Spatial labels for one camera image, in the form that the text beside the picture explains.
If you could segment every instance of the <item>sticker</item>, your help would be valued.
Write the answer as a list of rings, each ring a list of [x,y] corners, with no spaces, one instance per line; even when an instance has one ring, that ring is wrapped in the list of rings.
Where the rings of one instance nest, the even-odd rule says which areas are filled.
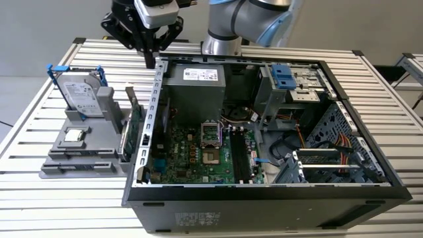
[[[217,226],[221,212],[177,212],[177,225],[186,226]]]
[[[89,117],[103,116],[93,87],[87,83],[64,83],[66,90],[76,110]]]
[[[185,80],[218,81],[218,69],[185,69]]]
[[[251,116],[251,121],[257,122],[258,118],[259,118],[259,114],[254,113]]]

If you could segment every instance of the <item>cable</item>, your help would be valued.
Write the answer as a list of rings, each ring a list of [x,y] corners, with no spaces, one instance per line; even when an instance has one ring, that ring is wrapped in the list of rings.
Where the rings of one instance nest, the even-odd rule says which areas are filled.
[[[287,148],[290,148],[290,150],[297,150],[297,149],[299,149],[298,146],[293,145],[290,142],[286,141],[286,139],[287,139],[291,135],[294,135],[295,133],[297,133],[295,130],[290,130],[290,131],[285,132],[283,135],[281,135],[281,136],[278,137],[278,139],[275,140],[275,142],[271,144],[271,146],[270,146],[270,148],[269,148],[269,153],[270,153],[270,155],[271,155],[271,157],[269,158],[269,159],[270,159],[270,163],[271,163],[274,166],[277,166],[277,167],[281,166],[279,160],[285,159],[285,157],[281,155],[279,151],[278,151],[279,156],[275,155],[275,153],[274,153],[274,150],[278,149],[279,144],[282,143]]]
[[[0,123],[4,125],[8,125],[10,127],[14,127],[14,125],[11,125],[10,123],[6,123],[4,121],[0,120]]]
[[[421,99],[417,101],[417,103],[415,103],[414,106],[411,107],[413,110],[417,109],[417,107],[418,107],[421,101],[422,101]]]
[[[302,132],[299,131],[299,126],[295,125],[295,128],[297,128],[297,131],[298,131],[298,136],[299,136],[299,140],[301,140],[301,143],[302,143],[302,148],[306,148]]]
[[[349,142],[349,147],[353,148],[353,145],[351,145],[351,141],[349,139],[349,137],[346,135],[343,135],[345,138],[346,138],[346,141]]]
[[[354,153],[354,149],[353,148],[349,148],[349,147],[345,147],[345,146],[339,146],[339,145],[334,144],[330,140],[325,140],[325,141],[319,142],[318,144],[311,146],[311,148],[317,149],[322,145],[326,145],[326,144],[329,145],[329,148],[334,148],[334,149],[337,149],[338,151],[341,151],[341,152],[346,153],[346,154]]]
[[[398,82],[398,84],[393,87],[394,89],[397,88],[397,86],[405,81],[406,78],[409,78],[410,74]]]
[[[229,118],[226,118],[223,115],[221,115],[221,117],[230,123],[243,123],[243,122],[250,122],[249,120],[230,120]]]

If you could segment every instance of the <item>orange wire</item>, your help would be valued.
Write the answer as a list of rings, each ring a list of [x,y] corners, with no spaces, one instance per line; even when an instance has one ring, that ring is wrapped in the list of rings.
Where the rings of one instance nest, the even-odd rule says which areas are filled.
[[[343,142],[342,146],[345,146],[346,142],[345,142],[343,134],[339,133],[339,136],[341,136],[341,139],[342,139],[342,142]],[[345,157],[345,154],[342,153],[342,165],[345,165],[345,164],[346,164],[346,157]]]
[[[297,131],[298,131],[299,139],[301,139],[301,142],[302,142],[302,148],[306,148],[303,135],[302,135],[302,132],[299,131],[299,126],[297,125],[295,127],[297,127]]]

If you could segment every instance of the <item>aluminum table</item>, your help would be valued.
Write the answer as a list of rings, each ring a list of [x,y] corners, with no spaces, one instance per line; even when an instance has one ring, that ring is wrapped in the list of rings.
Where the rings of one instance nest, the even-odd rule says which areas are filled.
[[[174,43],[169,52],[201,54]],[[347,231],[203,234],[317,238],[423,237],[423,122],[365,56],[353,51],[245,46],[246,57],[325,60],[414,199]],[[75,41],[60,64],[106,70],[115,100],[130,107],[126,83],[147,105],[155,71],[114,40]],[[39,170],[66,121],[66,102],[48,79],[0,144],[0,237],[149,237],[131,209],[121,207],[126,178],[40,179]]]

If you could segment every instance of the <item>black cable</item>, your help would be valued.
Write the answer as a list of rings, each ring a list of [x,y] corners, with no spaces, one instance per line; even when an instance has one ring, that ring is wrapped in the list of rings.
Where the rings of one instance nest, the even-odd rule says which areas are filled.
[[[421,99],[417,101],[417,103],[414,104],[414,106],[413,106],[413,108],[411,108],[413,110],[417,109],[417,107],[418,107],[421,101],[422,101]]]
[[[14,127],[10,123],[6,123],[4,121],[0,121],[2,124],[8,125],[10,127]]]
[[[291,135],[294,135],[294,134],[297,134],[297,130],[291,130],[291,131],[285,132],[283,135],[281,135],[281,136],[278,137],[278,139],[275,140],[275,142],[271,144],[271,146],[270,146],[270,148],[269,148],[269,153],[270,153],[270,155],[271,155],[271,157],[269,158],[269,159],[270,159],[270,163],[271,163],[274,166],[277,166],[277,167],[281,166],[279,160],[285,159],[285,157],[282,156],[282,154],[281,154],[279,151],[278,151],[278,146],[279,146],[279,144],[283,144],[283,145],[285,145],[287,148],[290,148],[291,150],[299,149],[298,146],[293,145],[290,142],[286,141],[286,139],[287,139]]]
[[[406,78],[409,78],[410,74],[398,82],[398,84],[394,86],[394,88],[397,88],[397,86],[405,81]]]

